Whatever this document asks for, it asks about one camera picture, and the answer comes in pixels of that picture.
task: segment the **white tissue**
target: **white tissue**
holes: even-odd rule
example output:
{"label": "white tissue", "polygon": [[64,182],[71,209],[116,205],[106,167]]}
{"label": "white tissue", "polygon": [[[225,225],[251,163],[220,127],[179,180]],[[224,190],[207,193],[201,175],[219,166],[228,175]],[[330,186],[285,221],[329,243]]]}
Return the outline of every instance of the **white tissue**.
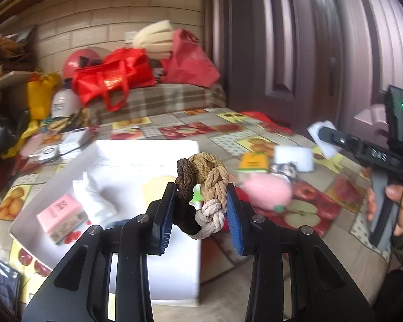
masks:
{"label": "white tissue", "polygon": [[115,206],[100,195],[96,181],[87,172],[83,173],[82,180],[73,180],[73,192],[93,224],[104,227],[117,214]]}
{"label": "white tissue", "polygon": [[315,122],[314,124],[310,125],[308,127],[308,132],[312,136],[313,140],[315,140],[316,145],[318,145],[319,148],[321,149],[325,158],[331,159],[332,157],[334,157],[334,155],[336,155],[340,151],[340,148],[333,144],[323,142],[321,139],[319,139],[318,134],[319,130],[322,127],[337,130],[336,127],[334,127],[334,125],[330,121],[324,121],[324,122]]}

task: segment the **plaid blanket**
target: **plaid blanket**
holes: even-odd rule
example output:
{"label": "plaid blanket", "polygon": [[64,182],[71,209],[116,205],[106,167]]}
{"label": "plaid blanket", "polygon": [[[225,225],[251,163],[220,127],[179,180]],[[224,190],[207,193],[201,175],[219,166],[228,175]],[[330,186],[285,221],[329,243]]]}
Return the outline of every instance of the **plaid blanket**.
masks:
{"label": "plaid blanket", "polygon": [[[119,102],[122,95],[121,91],[110,93],[111,102]],[[218,83],[210,88],[179,83],[159,83],[153,87],[131,89],[126,103],[116,112],[108,111],[101,97],[92,100],[88,106],[91,122],[101,125],[187,109],[224,108],[226,94]]]}

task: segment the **red balloon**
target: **red balloon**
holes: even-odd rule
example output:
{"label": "red balloon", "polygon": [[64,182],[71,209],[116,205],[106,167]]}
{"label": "red balloon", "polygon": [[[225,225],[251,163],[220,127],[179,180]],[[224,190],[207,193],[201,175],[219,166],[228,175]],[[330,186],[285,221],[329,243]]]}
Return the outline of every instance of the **red balloon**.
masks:
{"label": "red balloon", "polygon": [[73,77],[73,73],[75,72],[76,69],[79,68],[79,57],[85,57],[88,58],[89,60],[100,59],[98,53],[89,48],[73,52],[64,63],[64,69],[63,69],[64,78]]}

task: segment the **white cardboard box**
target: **white cardboard box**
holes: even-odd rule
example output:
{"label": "white cardboard box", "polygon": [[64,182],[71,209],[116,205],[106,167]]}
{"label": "white cardboard box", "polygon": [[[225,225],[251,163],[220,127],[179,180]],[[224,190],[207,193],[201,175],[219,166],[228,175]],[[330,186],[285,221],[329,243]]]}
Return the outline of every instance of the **white cardboard box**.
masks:
{"label": "white cardboard box", "polygon": [[[88,146],[54,175],[27,204],[10,228],[20,244],[53,269],[71,244],[55,245],[43,232],[36,215],[65,193],[87,171],[103,197],[112,202],[121,219],[146,211],[141,185],[155,176],[177,176],[176,162],[199,152],[189,140],[100,140]],[[85,223],[79,230],[88,228]],[[173,226],[169,246],[162,256],[148,256],[148,275],[153,303],[196,305],[199,295],[201,241]],[[111,269],[110,293],[115,293],[117,255]]]}

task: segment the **hand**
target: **hand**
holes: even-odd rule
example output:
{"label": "hand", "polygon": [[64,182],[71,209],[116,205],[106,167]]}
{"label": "hand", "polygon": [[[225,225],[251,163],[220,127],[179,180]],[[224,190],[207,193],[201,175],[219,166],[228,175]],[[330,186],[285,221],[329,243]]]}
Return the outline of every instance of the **hand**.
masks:
{"label": "hand", "polygon": [[[394,201],[399,203],[401,200],[401,196],[403,193],[403,186],[402,185],[388,185],[385,188],[385,193],[387,197]],[[373,220],[373,217],[375,216],[377,205],[375,203],[375,193],[372,188],[368,189],[367,191],[367,219],[369,221]],[[398,211],[398,217],[397,217],[397,224],[394,229],[394,235],[395,236],[400,236],[403,234],[403,200],[401,201],[400,209]]]}

